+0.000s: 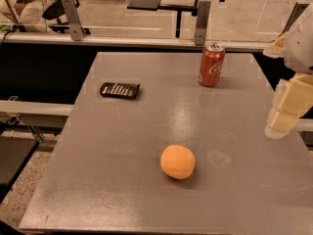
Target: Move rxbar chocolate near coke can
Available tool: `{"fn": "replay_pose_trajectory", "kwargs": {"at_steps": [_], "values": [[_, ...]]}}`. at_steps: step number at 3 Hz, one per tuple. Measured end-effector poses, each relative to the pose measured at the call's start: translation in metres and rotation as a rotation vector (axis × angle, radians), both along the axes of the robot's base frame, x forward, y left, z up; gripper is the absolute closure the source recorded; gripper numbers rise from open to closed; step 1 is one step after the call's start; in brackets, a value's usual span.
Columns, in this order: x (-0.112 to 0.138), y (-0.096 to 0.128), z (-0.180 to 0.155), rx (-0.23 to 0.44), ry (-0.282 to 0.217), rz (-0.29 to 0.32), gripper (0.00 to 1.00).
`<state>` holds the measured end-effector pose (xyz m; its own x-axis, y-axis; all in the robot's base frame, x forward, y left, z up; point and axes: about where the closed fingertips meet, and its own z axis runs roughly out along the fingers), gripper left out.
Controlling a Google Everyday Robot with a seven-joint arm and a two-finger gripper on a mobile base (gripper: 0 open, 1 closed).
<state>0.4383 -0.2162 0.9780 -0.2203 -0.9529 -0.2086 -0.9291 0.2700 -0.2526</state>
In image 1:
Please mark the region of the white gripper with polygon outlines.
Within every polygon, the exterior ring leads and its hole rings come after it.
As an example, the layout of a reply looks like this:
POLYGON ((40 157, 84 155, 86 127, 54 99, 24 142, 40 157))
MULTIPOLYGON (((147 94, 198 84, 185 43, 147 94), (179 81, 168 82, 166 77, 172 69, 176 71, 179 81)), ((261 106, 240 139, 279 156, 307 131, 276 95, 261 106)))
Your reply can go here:
POLYGON ((296 72, 290 80, 279 81, 266 120, 265 135, 281 139, 313 107, 313 76, 308 74, 313 72, 313 5, 303 11, 288 33, 269 44, 263 54, 270 58, 284 55, 285 66, 296 72))

